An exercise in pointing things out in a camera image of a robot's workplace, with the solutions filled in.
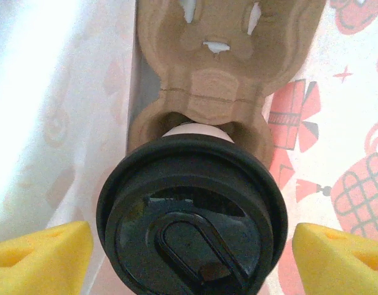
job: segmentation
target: yellow foam block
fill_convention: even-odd
[[[301,223],[293,252],[307,295],[378,294],[377,241]]]
[[[1,242],[0,295],[77,295],[92,249],[84,221]]]

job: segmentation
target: red star pattern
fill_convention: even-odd
[[[344,79],[347,77],[347,76],[351,76],[352,73],[348,73],[347,72],[347,66],[344,68],[344,72],[343,73],[340,73],[340,74],[336,74],[334,75],[334,77],[337,77],[337,78],[341,78],[342,79],[342,83],[344,82]]]

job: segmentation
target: disposable coffee cup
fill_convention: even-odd
[[[222,130],[196,123],[124,158],[101,191],[96,223],[136,294],[256,294],[287,235],[266,167]]]

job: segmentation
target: black plastic lid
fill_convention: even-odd
[[[137,294],[256,294],[287,235],[267,169],[207,135],[139,147],[106,181],[96,218],[114,270]]]

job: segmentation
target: patterned tablecloth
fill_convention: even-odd
[[[0,0],[0,241],[88,220],[95,250],[83,294],[131,294],[105,258],[95,208],[125,155],[134,25],[129,0]],[[264,116],[289,231],[260,294],[304,294],[297,223],[378,240],[378,0],[327,2],[304,66]]]

